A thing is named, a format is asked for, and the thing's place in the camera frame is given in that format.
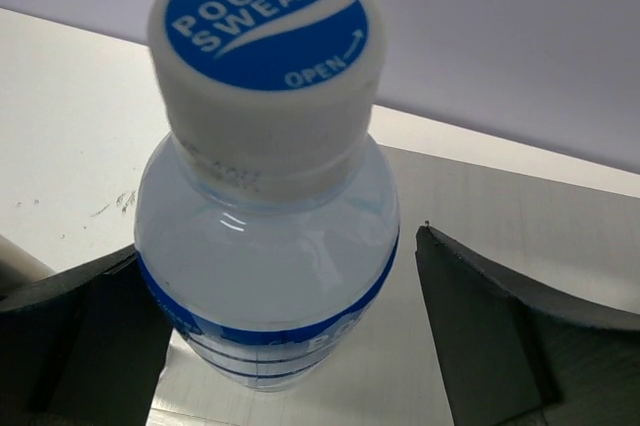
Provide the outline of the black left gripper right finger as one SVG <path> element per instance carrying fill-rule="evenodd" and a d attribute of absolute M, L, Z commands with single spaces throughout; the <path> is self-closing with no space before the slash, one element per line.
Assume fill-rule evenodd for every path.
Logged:
<path fill-rule="evenodd" d="M 485 258 L 433 227 L 416 264 L 457 425 L 635 425 L 639 318 Z"/>

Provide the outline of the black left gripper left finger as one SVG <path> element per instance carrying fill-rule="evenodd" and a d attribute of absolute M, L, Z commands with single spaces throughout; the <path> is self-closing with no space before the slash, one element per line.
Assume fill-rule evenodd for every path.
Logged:
<path fill-rule="evenodd" d="M 2 294 L 2 424 L 145 424 L 171 333 L 131 246 Z"/>

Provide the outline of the Pocari Sweat bottle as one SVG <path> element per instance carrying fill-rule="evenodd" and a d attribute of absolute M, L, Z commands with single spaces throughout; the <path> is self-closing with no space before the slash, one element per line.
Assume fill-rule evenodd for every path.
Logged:
<path fill-rule="evenodd" d="M 290 387 L 375 300 L 400 208 L 369 134 L 387 44 L 373 0 L 155 0 L 169 133 L 134 246 L 189 347 L 245 387 Z"/>

